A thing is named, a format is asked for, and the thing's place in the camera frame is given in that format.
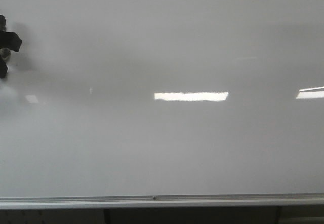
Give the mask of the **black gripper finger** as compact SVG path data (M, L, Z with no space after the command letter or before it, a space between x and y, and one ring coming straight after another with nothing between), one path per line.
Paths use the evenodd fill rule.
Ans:
M9 49L14 52L19 52L21 44L22 44L22 40L16 33L1 31L0 33L1 49Z
M0 78L4 79L7 75L8 67L6 65L6 62L0 57Z

